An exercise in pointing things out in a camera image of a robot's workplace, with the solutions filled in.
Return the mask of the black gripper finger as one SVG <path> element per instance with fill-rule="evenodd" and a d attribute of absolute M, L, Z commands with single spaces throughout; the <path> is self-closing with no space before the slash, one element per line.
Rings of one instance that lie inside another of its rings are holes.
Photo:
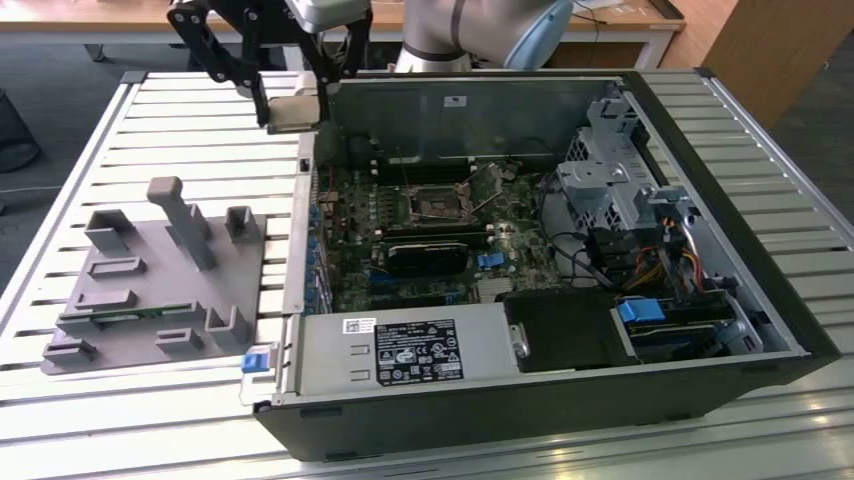
<path fill-rule="evenodd" d="M 369 41 L 373 14 L 365 13 L 361 18 L 345 25 L 346 35 L 337 51 L 328 55 L 317 34 L 297 34 L 297 45 L 304 59 L 308 61 L 316 78 L 318 120 L 329 119 L 329 89 L 341 79 L 356 76 Z"/>
<path fill-rule="evenodd" d="M 269 107 L 260 74 L 260 3 L 238 1 L 236 7 L 228 1 L 181 1 L 170 6 L 167 22 L 181 38 L 188 50 L 217 83 L 230 82 L 241 96 L 252 100 L 256 122 L 264 127 L 269 121 Z M 206 20 L 210 11 L 225 7 L 225 13 L 241 15 L 241 55 L 234 57 L 212 32 Z"/>

